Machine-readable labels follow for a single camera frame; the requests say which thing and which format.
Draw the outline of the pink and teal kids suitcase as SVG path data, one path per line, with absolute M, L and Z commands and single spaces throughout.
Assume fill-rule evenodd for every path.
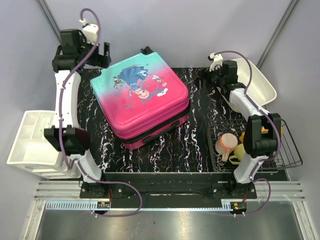
M 184 124 L 191 109 L 187 86 L 148 46 L 90 84 L 113 133 L 131 150 Z

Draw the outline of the white drawer organizer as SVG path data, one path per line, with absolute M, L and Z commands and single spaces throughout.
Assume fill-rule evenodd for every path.
M 80 178 L 78 168 L 68 169 L 62 153 L 44 136 L 44 129 L 52 126 L 54 115 L 50 110 L 25 111 L 6 163 L 49 180 Z

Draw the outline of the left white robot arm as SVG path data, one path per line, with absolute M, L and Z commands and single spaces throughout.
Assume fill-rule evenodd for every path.
M 93 183 L 90 192 L 97 198 L 108 193 L 100 181 L 102 171 L 90 152 L 91 138 L 78 122 L 78 90 L 85 65 L 106 69 L 111 63 L 110 45 L 103 44 L 99 53 L 100 29 L 87 24 L 82 29 L 60 31 L 61 44 L 52 60 L 56 81 L 55 114 L 52 125 L 44 129 L 46 140 L 62 154 L 69 171 L 79 170 L 83 180 Z

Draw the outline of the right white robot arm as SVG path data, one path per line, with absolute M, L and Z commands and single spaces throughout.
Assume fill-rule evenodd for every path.
M 245 60 L 249 69 L 246 85 L 239 81 L 238 63 L 235 60 L 223 60 L 220 54 L 210 56 L 209 60 L 211 65 L 203 68 L 199 77 L 215 83 L 221 95 L 236 106 L 246 120 L 244 158 L 233 172 L 235 181 L 227 185 L 228 195 L 236 199 L 245 192 L 243 184 L 254 181 L 260 166 L 278 156 L 281 147 L 281 117 L 267 111 L 249 95 L 253 80 L 253 68 L 249 60 Z

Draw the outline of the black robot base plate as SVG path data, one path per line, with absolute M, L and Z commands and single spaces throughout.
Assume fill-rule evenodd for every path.
M 134 186 L 143 196 L 147 195 L 193 195 L 212 197 L 213 199 L 257 198 L 255 185 L 240 184 L 233 179 L 232 173 L 214 172 L 108 172 L 102 174 L 102 180 L 112 184 L 98 182 L 81 184 L 80 197 L 88 199 L 124 197 L 135 191 L 124 185 Z

